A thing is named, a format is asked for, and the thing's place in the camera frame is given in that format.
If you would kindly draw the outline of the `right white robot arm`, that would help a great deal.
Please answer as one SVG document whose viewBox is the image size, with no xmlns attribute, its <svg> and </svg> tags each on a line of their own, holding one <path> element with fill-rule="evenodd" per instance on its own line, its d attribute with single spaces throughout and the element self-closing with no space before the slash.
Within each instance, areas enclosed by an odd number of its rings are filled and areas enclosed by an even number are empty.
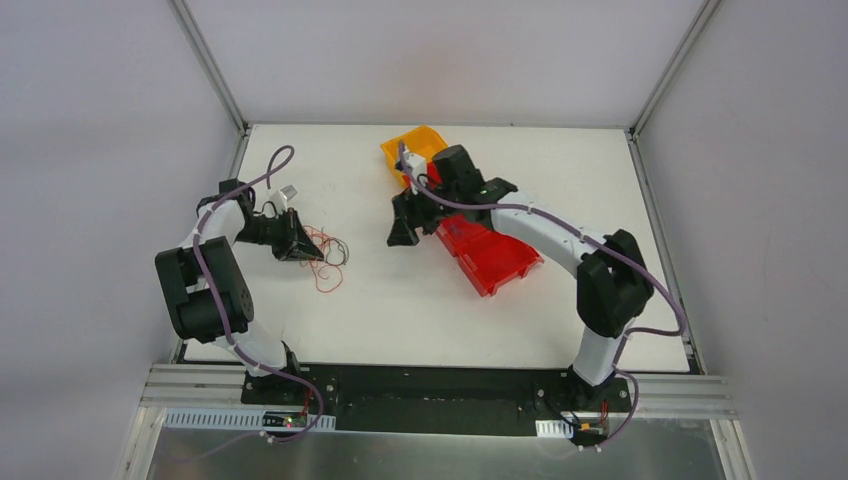
<svg viewBox="0 0 848 480">
<path fill-rule="evenodd" d="M 438 180 L 431 181 L 432 165 Z M 462 218 L 516 239 L 564 268 L 576 281 L 576 311 L 584 330 L 567 370 L 569 400 L 583 410 L 607 397 L 624 332 L 640 316 L 655 288 L 645 277 L 638 242 L 628 231 L 593 235 L 531 205 L 513 183 L 485 179 L 461 145 L 438 152 L 431 163 L 397 147 L 395 170 L 409 185 L 392 199 L 387 244 L 415 246 L 446 219 Z"/>
</svg>

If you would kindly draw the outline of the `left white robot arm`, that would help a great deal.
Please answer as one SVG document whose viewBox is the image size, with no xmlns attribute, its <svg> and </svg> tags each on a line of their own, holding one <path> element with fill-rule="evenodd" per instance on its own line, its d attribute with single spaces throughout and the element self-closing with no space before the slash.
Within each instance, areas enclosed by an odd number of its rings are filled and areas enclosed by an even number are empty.
<svg viewBox="0 0 848 480">
<path fill-rule="evenodd" d="M 321 261 L 324 254 L 287 204 L 257 213 L 252 186 L 220 183 L 202 199 L 197 222 L 177 247 L 156 254 L 155 269 L 177 336 L 212 344 L 240 361 L 281 404 L 297 402 L 305 378 L 292 349 L 255 319 L 253 296 L 233 252 L 238 242 L 266 246 L 277 261 Z"/>
</svg>

